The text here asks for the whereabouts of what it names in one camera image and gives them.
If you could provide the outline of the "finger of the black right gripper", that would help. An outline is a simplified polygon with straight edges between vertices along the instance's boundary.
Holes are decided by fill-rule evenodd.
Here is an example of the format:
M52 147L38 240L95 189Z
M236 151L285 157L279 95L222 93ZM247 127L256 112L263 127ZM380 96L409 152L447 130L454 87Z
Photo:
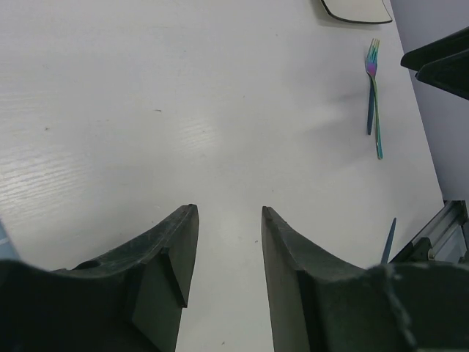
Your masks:
M407 52L400 65L420 82L468 100L468 27Z

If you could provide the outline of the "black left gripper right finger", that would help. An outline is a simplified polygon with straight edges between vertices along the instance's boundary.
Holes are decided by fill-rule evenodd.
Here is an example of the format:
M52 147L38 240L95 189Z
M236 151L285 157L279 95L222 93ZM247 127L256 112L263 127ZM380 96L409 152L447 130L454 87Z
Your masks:
M362 269L262 209L262 251L276 351L466 351L468 266Z

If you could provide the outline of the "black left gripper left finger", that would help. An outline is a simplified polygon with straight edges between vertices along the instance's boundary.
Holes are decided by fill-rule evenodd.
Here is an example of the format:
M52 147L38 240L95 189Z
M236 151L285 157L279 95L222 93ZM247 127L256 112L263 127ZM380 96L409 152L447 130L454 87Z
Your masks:
M173 351L199 237L195 205L67 270L1 262L3 351Z

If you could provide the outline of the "blue grid placemat cloth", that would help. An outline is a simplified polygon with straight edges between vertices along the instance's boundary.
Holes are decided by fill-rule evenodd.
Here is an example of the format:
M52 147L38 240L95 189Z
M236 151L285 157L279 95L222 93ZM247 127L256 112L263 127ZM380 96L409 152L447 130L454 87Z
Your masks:
M0 221L0 259L1 260L19 260L15 246L8 235L2 221Z

